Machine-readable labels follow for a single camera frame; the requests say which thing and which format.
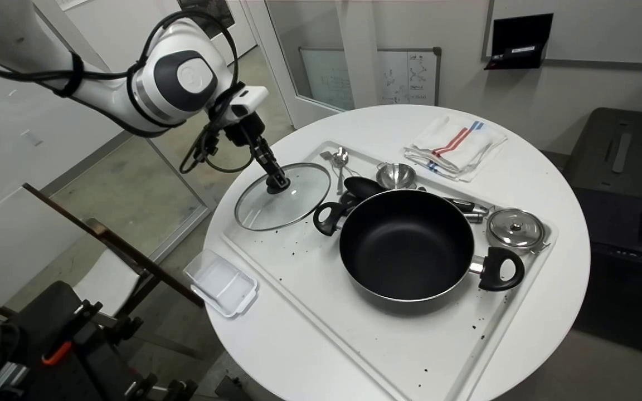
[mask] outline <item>floor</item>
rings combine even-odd
[[[266,138],[274,142],[289,134],[288,112],[279,95],[274,95],[258,51],[240,61],[240,79],[250,86],[271,90],[269,101],[258,110],[268,125]],[[180,158],[202,122],[206,117],[197,117],[162,136],[158,146],[169,149],[174,158]],[[226,142],[217,161],[232,168],[245,161],[245,149],[233,149]],[[199,168],[189,175],[189,186],[211,200],[219,200],[232,180],[233,175],[219,175],[210,168]],[[83,219],[101,219],[145,255],[155,255],[169,238],[169,233],[180,227],[199,207],[185,186],[168,170],[149,142],[140,138],[124,138],[68,184],[57,186],[52,196]],[[206,224],[199,226],[162,262],[162,267],[180,276],[185,264],[202,247],[206,229]],[[83,238],[65,253],[60,262],[52,264],[42,276],[32,281],[10,305],[25,305],[27,298],[54,278],[68,283],[80,278],[87,266],[97,259],[101,251],[93,240]],[[222,352],[207,315],[183,301],[169,288],[155,288],[135,315],[145,326],[122,349],[122,355],[139,373],[155,375],[160,383],[172,379],[199,382],[200,395],[207,395],[199,399],[210,399],[222,376],[237,376],[251,399],[274,399]],[[531,379],[502,398],[502,401],[531,399],[642,399],[642,352],[573,330],[561,349]]]

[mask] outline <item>silver utensil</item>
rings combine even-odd
[[[382,165],[382,170],[377,171],[377,180],[386,190],[415,190],[417,175],[411,165],[391,164],[391,165]]]
[[[336,165],[335,165],[335,155],[333,155],[333,151],[321,151],[321,158],[327,161],[327,165],[336,170]],[[348,165],[345,165],[344,170],[345,170],[350,177],[360,177],[357,170],[352,170],[352,168],[348,168]]]
[[[336,168],[339,168],[339,196],[344,195],[344,170],[345,170],[345,165],[348,165],[348,149],[345,148],[336,148],[336,151],[335,151],[335,164],[336,164]]]
[[[333,170],[342,171],[339,165],[336,165],[336,155],[333,155],[333,151],[321,151],[321,158],[327,161],[327,165],[330,165]]]

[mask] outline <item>white wall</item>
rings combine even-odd
[[[277,4],[282,15],[299,12],[292,0]],[[441,47],[441,106],[465,110],[496,120],[532,146],[569,155],[595,107],[622,107],[642,112],[642,70],[620,66],[547,66],[537,72],[483,72],[483,41],[491,0],[377,0],[377,36],[384,49]],[[282,36],[292,72],[300,70],[296,49],[311,42],[333,42],[327,34],[335,19],[311,15],[304,24],[274,24]]]
[[[253,38],[239,0],[227,0],[227,4],[233,15],[229,34],[239,53],[245,53],[253,47]],[[174,12],[180,12],[175,0],[87,0],[68,10],[66,15],[111,72],[124,72],[140,57],[140,47],[155,23]],[[232,63],[222,36],[211,42]]]
[[[0,200],[25,180],[48,186],[117,132],[48,90],[0,80]]]

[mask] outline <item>gray wall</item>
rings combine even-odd
[[[274,28],[304,86],[299,47],[339,49],[333,4],[274,2]],[[642,110],[642,67],[547,66],[537,72],[483,72],[491,0],[377,0],[384,49],[441,47],[441,106],[496,120],[542,149],[569,155],[595,107]]]
[[[101,41],[107,38],[111,47],[92,46],[105,66],[114,70],[128,67],[124,63],[139,57],[145,41],[140,30],[149,31],[168,14],[155,0],[146,0],[146,4],[128,0],[128,10],[121,0],[93,0],[74,10],[68,14],[72,21],[62,21],[66,15],[60,10],[52,10],[52,2],[38,0],[44,12],[54,12],[44,14],[54,19],[54,28],[68,28],[62,36],[68,41],[66,34],[74,34],[74,47],[87,47],[83,36],[89,31],[96,31]],[[96,24],[93,12],[97,15],[117,15],[121,21],[105,24],[101,19]],[[48,90],[0,80],[0,304],[47,267],[80,234],[68,224],[52,216],[52,210],[25,195],[19,186],[48,186],[117,134],[121,127],[116,122],[74,101],[57,98]]]

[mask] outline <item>metal ladle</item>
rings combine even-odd
[[[327,161],[333,168],[339,170],[339,184],[336,184],[336,195],[344,195],[344,170],[348,170],[348,149],[345,148],[336,148],[336,151],[321,151],[321,158]]]

